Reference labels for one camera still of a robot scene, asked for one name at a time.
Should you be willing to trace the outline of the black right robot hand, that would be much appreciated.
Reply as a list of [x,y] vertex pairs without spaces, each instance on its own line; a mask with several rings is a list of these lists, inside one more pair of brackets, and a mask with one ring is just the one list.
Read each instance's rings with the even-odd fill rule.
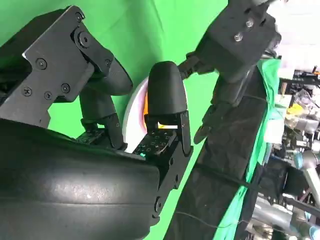
[[126,152],[112,96],[133,82],[71,5],[0,48],[0,237],[141,240],[193,153],[178,66],[155,64],[147,132]]

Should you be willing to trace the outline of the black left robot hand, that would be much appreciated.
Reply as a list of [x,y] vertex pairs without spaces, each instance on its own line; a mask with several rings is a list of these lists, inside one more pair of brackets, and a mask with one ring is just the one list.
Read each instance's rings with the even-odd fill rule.
[[192,74],[205,75],[209,73],[218,73],[219,71],[212,65],[214,59],[213,53],[198,55],[192,51],[186,54],[186,60],[178,65],[182,80],[189,78]]

